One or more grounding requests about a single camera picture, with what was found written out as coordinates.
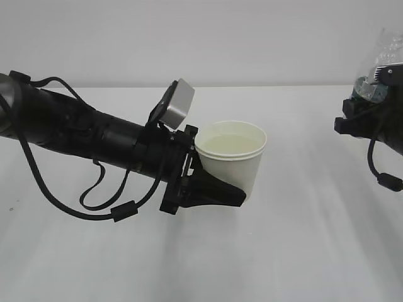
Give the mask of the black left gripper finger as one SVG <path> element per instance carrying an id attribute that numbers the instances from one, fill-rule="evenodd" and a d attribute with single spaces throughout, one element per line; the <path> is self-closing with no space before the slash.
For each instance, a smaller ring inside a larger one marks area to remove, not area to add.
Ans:
<path id="1" fill-rule="evenodd" d="M 192 156 L 190 167 L 193 172 L 185 184 L 185 207 L 230 206 L 240 207 L 246 193 L 234 185 L 224 182 L 207 172 L 198 155 Z"/>

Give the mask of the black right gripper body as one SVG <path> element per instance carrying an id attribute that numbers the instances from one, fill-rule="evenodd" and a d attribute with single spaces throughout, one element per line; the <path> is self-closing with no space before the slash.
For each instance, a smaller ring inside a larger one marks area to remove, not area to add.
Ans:
<path id="1" fill-rule="evenodd" d="M 402 86 L 389 87 L 381 103 L 370 103 L 360 114 L 334 120 L 334 130 L 356 138 L 375 138 L 398 154 L 402 154 Z"/>

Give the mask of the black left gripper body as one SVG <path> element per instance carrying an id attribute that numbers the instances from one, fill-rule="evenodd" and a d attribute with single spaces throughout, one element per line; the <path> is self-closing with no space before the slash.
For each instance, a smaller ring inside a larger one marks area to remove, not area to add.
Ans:
<path id="1" fill-rule="evenodd" d="M 139 142 L 145 146 L 140 156 L 139 174 L 165 182 L 166 190 L 159 210 L 176 214 L 181 202 L 181 178 L 187 156 L 191 155 L 198 128 L 186 125 L 183 131 L 147 127 Z"/>

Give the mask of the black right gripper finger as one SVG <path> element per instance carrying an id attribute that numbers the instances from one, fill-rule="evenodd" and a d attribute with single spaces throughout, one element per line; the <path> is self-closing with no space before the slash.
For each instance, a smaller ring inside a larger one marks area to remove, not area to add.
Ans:
<path id="1" fill-rule="evenodd" d="M 349 98 L 343 101 L 342 111 L 346 118 L 352 118 L 368 109 L 368 101 L 363 98 Z"/>

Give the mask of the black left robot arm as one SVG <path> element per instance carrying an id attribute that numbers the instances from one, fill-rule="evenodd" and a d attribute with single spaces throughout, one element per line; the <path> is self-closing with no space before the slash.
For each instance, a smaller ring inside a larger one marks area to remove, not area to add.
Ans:
<path id="1" fill-rule="evenodd" d="M 186 81 L 170 84 L 145 125 L 98 111 L 73 89 L 68 94 L 49 91 L 50 82 L 51 77 L 33 81 L 16 71 L 1 75 L 1 136 L 19 141 L 39 189 L 58 209 L 82 220 L 120 221 L 136 215 L 161 182 L 167 186 L 160 209 L 172 215 L 179 208 L 239 207 L 246 200 L 243 188 L 211 175 L 202 166 L 195 147 L 197 128 L 187 125 L 179 130 L 195 93 Z M 48 190 L 30 144 L 89 159 L 98 167 L 114 165 L 154 182 L 138 201 L 117 204 L 122 194 L 118 189 L 108 201 L 76 211 Z"/>

